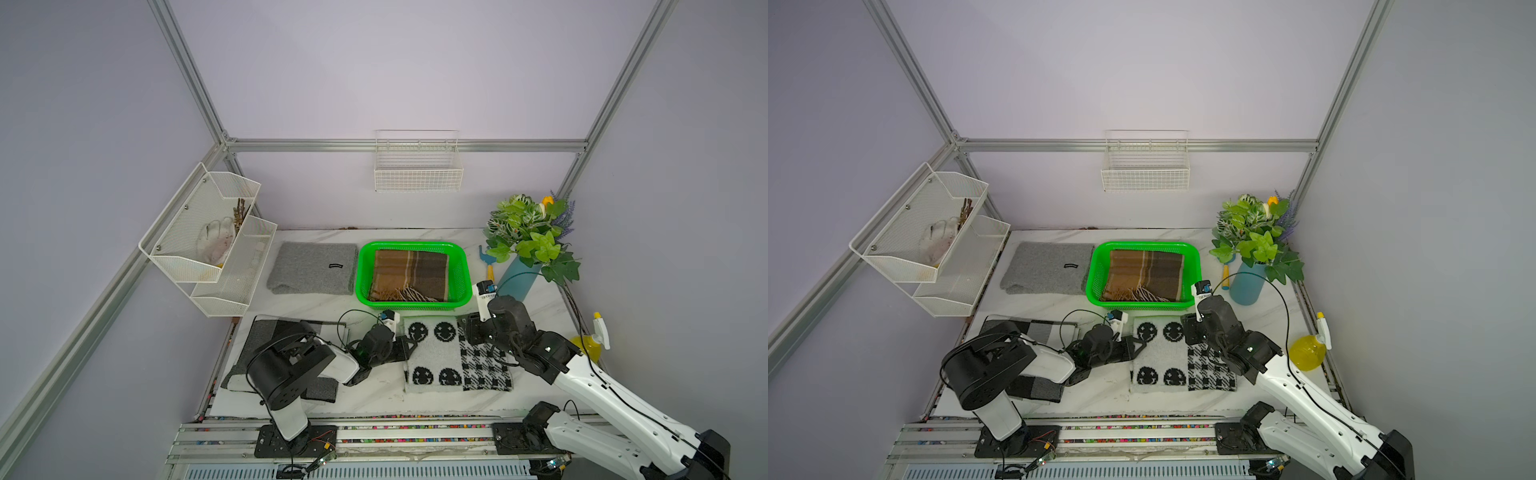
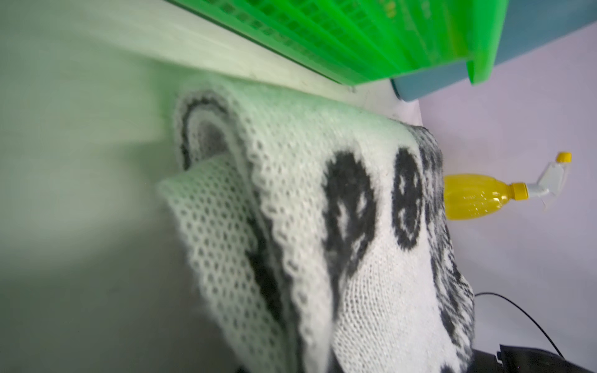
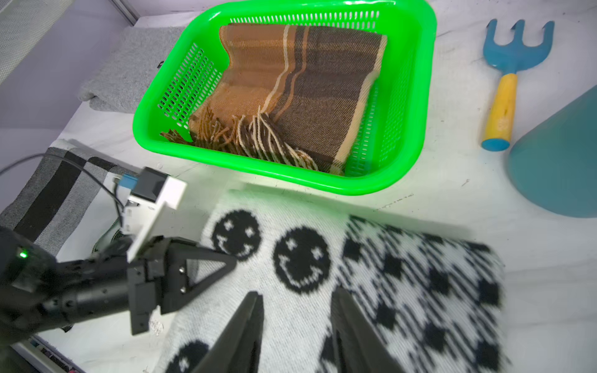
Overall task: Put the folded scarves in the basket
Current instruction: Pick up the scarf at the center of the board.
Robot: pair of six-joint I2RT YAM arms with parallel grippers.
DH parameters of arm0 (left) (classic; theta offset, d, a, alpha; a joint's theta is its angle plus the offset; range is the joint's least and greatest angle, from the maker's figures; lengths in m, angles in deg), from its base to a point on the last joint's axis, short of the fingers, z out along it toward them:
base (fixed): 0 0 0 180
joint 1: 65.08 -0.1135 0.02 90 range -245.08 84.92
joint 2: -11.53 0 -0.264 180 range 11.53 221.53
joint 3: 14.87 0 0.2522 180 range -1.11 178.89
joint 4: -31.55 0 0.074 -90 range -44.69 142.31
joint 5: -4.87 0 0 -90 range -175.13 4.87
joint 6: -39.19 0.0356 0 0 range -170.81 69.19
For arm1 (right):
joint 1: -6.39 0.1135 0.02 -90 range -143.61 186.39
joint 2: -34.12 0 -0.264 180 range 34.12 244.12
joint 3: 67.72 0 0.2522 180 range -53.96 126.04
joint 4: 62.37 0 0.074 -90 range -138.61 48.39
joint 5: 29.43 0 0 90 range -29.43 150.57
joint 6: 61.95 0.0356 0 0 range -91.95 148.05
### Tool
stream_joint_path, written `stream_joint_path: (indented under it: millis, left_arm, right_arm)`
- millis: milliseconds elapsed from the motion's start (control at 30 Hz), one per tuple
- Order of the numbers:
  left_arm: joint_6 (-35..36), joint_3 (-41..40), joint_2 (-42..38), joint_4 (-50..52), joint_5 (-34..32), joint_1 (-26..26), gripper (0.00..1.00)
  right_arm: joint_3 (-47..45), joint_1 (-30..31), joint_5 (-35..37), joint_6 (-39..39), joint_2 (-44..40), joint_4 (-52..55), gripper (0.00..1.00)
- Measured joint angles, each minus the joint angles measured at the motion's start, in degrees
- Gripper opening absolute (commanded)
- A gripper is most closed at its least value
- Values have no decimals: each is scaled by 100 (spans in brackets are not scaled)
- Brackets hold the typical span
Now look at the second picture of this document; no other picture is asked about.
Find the white black smiley scarf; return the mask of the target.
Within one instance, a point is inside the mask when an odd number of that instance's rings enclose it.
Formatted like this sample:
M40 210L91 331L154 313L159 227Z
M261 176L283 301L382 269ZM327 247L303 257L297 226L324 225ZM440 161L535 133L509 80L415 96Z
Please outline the white black smiley scarf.
M181 93L159 184L243 372L465 372L474 294L423 127L222 77Z

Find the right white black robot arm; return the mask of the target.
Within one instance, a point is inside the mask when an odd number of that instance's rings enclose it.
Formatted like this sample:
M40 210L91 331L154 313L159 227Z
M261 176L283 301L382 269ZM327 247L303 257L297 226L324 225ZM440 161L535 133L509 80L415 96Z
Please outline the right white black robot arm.
M501 345L495 354L474 351L469 373L592 373L557 354L537 348Z

